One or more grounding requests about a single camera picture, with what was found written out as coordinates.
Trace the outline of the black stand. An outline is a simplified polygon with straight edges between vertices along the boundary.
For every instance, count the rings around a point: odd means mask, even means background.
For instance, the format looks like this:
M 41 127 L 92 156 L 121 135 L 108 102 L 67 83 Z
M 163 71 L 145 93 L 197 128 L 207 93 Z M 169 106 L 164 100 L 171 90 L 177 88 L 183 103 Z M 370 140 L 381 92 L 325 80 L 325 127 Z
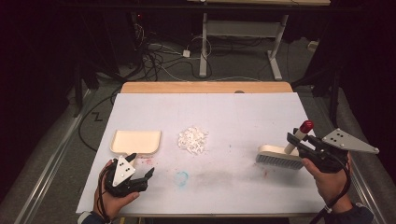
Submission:
M 330 62 L 319 68 L 317 72 L 311 75 L 305 75 L 304 77 L 291 83 L 293 89 L 305 86 L 313 85 L 312 94 L 315 97 L 322 97 L 325 94 L 330 95 L 330 108 L 329 118 L 334 126 L 336 126 L 336 113 L 338 107 L 338 91 L 340 84 L 340 71 L 341 66 L 335 62 Z

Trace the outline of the white table cover sheet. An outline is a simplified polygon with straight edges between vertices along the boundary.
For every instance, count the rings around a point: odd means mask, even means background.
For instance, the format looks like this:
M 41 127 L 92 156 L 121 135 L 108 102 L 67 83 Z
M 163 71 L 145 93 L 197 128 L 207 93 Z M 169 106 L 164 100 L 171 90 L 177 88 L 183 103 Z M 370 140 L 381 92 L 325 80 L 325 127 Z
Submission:
M 264 216 L 311 214 L 324 203 L 305 169 L 255 161 L 262 145 L 283 147 L 306 119 L 295 93 L 154 94 L 117 96 L 77 210 L 92 209 L 97 177 L 114 153 L 115 131 L 160 131 L 158 150 L 138 158 L 141 177 L 155 168 L 146 191 L 125 206 L 126 216 Z M 191 126 L 208 132 L 205 151 L 177 145 Z

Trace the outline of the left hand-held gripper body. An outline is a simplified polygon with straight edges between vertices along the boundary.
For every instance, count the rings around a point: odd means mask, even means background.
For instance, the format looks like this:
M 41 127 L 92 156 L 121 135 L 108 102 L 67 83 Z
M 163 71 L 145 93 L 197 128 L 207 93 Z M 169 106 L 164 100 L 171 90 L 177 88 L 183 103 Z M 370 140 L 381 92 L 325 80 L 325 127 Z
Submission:
M 141 192 L 148 188 L 148 181 L 132 179 L 135 168 L 125 158 L 119 156 L 115 159 L 106 173 L 105 189 L 113 197 L 123 198 L 132 192 Z

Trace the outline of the person's left hand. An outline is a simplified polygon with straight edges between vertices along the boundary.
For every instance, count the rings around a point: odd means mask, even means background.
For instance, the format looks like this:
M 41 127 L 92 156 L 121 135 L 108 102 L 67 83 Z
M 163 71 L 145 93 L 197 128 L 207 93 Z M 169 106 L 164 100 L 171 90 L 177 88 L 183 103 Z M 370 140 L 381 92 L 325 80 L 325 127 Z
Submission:
M 112 161 L 108 161 L 99 174 L 98 187 L 95 190 L 93 202 L 93 211 L 108 221 L 116 218 L 124 206 L 130 204 L 140 196 L 139 192 L 132 192 L 123 198 L 118 198 L 106 192 L 105 178 L 107 167 L 111 164 Z

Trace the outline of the person's right hand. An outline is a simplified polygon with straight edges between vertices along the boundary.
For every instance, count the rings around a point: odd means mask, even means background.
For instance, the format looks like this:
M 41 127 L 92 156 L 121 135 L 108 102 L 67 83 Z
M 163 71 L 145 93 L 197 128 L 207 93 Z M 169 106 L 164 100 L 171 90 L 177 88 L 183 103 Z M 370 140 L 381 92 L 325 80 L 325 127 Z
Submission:
M 344 171 L 335 174 L 322 173 L 319 168 L 309 159 L 302 159 L 305 169 L 314 177 L 318 188 L 318 194 L 322 197 L 326 204 L 329 204 L 337 196 L 340 195 L 347 182 L 347 175 Z M 349 211 L 353 207 L 349 197 L 345 194 L 335 205 L 332 211 L 335 214 L 341 214 Z

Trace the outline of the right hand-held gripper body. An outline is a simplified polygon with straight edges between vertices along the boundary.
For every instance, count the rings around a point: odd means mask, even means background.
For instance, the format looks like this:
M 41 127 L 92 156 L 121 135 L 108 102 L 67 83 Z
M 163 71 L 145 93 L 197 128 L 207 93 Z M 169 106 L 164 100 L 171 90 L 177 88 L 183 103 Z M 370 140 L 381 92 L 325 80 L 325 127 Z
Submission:
M 377 147 L 373 147 L 341 129 L 336 129 L 322 138 L 315 137 L 315 144 L 311 146 L 313 148 L 300 142 L 297 146 L 299 156 L 308 158 L 322 173 L 327 174 L 338 173 L 347 167 L 349 151 L 379 153 Z

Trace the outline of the cream plastic dustpan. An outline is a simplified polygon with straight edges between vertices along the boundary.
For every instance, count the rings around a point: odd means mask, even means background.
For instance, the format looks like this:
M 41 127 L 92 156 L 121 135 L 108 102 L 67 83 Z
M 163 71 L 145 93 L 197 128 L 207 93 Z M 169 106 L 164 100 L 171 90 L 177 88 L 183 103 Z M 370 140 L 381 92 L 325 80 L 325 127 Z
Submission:
M 160 131 L 115 131 L 110 143 L 110 150 L 122 156 L 133 153 L 136 157 L 154 154 L 160 145 Z

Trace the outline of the white brush with red-capped handle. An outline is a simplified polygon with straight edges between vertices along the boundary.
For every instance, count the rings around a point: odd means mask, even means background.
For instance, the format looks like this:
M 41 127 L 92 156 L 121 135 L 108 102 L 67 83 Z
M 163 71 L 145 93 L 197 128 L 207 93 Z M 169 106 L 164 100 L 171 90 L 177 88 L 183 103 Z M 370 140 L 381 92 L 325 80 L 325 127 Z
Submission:
M 293 130 L 292 139 L 296 138 L 300 143 L 313 128 L 314 123 L 311 120 L 304 121 L 299 128 Z M 297 146 L 293 143 L 288 143 L 285 147 L 260 146 L 256 162 L 292 170 L 299 170 L 303 167 Z

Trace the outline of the pile of white paper scraps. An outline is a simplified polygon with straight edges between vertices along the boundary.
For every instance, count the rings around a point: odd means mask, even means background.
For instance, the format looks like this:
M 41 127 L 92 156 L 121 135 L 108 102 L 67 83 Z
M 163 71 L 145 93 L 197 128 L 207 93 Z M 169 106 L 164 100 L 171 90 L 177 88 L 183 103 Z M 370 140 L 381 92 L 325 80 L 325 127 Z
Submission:
M 207 136 L 208 132 L 191 126 L 178 134 L 177 145 L 190 154 L 198 155 L 205 151 Z

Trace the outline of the wooden table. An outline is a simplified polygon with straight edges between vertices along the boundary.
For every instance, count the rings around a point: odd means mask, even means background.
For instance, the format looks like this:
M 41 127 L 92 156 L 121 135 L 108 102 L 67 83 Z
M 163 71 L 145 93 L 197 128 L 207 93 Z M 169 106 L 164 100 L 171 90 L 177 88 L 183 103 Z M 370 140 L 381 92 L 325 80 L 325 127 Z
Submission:
M 161 81 L 126 82 L 121 93 L 281 93 L 292 92 L 287 82 Z

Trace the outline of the white desk frame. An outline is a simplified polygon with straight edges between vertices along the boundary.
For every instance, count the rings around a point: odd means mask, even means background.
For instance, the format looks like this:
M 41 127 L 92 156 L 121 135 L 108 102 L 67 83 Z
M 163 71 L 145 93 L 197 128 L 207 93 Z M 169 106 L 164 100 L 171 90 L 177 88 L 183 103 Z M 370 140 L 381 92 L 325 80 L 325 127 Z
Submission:
M 327 7 L 330 0 L 189 0 L 199 3 L 203 7 L 213 7 L 215 4 L 230 7 L 231 5 L 248 5 L 250 7 Z M 206 12 L 203 13 L 202 39 L 200 53 L 199 77 L 208 77 L 208 56 L 212 50 L 208 38 L 210 36 L 234 36 L 234 37 L 270 37 L 275 40 L 273 48 L 266 52 L 267 61 L 271 67 L 275 80 L 281 80 L 282 76 L 276 61 L 276 55 L 287 26 L 289 13 L 283 13 L 279 21 L 247 21 L 245 19 L 213 19 Z

